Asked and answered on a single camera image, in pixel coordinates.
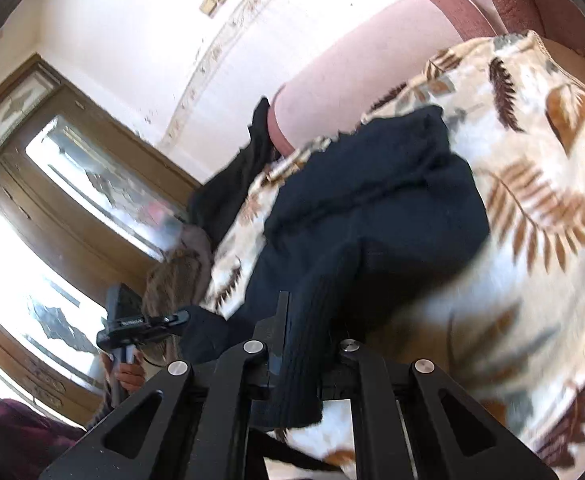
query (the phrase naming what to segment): black bracket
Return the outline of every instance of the black bracket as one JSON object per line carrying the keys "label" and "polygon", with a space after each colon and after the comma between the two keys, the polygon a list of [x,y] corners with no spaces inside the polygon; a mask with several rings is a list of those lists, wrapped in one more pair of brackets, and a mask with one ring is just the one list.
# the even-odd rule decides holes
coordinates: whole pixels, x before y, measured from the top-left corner
{"label": "black bracket", "polygon": [[[171,363],[40,480],[267,480],[265,456],[330,469],[250,428],[252,410],[277,387],[287,309],[282,294],[255,338],[217,361]],[[398,364],[347,339],[318,386],[321,399],[351,401],[360,480],[557,479],[428,360]]]}

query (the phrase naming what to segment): fern-patterned blanket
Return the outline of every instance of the fern-patterned blanket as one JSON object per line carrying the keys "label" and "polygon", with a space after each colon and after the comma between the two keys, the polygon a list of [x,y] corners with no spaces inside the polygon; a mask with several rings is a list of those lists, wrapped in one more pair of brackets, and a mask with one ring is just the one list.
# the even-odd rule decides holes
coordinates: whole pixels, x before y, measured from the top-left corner
{"label": "fern-patterned blanket", "polygon": [[585,86],[534,32],[471,40],[365,116],[436,104],[491,237],[454,283],[374,336],[430,357],[562,478],[585,468]]}

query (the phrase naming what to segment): window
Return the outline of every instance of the window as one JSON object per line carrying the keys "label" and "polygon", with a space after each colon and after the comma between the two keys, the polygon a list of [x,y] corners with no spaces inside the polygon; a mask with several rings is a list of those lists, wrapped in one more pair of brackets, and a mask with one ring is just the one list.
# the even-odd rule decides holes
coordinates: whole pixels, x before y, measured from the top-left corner
{"label": "window", "polygon": [[46,265],[0,214],[0,325],[70,380],[103,380],[96,334],[106,311]]}
{"label": "window", "polygon": [[196,186],[38,56],[0,86],[1,395],[90,420],[108,288],[143,295]]}
{"label": "window", "polygon": [[86,211],[156,260],[173,247],[182,221],[175,206],[57,115],[26,147],[37,166]]}
{"label": "window", "polygon": [[42,72],[32,72],[0,103],[0,144],[54,88]]}

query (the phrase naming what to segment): black jacket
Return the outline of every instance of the black jacket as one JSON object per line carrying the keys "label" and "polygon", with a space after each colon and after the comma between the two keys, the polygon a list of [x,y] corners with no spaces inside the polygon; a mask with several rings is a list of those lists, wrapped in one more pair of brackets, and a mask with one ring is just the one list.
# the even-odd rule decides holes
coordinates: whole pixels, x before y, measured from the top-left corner
{"label": "black jacket", "polygon": [[250,143],[220,173],[196,189],[188,200],[191,224],[201,227],[214,253],[241,208],[248,188],[268,162],[279,156],[268,135],[268,110],[265,97],[259,102],[248,127]]}
{"label": "black jacket", "polygon": [[373,120],[311,156],[280,190],[231,318],[244,331],[232,339],[249,338],[274,314],[279,291],[291,293],[280,386],[260,426],[321,419],[316,388],[336,314],[363,338],[460,272],[487,238],[473,174],[451,153],[441,113]]}

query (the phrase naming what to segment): silver screw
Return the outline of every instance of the silver screw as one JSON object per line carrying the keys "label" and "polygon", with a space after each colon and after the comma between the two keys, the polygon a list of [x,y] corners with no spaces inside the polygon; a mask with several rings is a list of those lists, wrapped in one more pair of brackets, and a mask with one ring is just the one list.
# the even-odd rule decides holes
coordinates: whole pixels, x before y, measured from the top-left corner
{"label": "silver screw", "polygon": [[339,346],[344,352],[356,352],[359,350],[359,343],[354,339],[344,339]]}
{"label": "silver screw", "polygon": [[188,363],[183,361],[173,361],[168,365],[170,375],[184,375],[188,371]]}
{"label": "silver screw", "polygon": [[261,341],[246,341],[244,343],[244,350],[249,354],[256,354],[264,349],[264,344]]}
{"label": "silver screw", "polygon": [[428,359],[420,359],[415,363],[415,370],[421,374],[429,374],[435,370],[435,365]]}

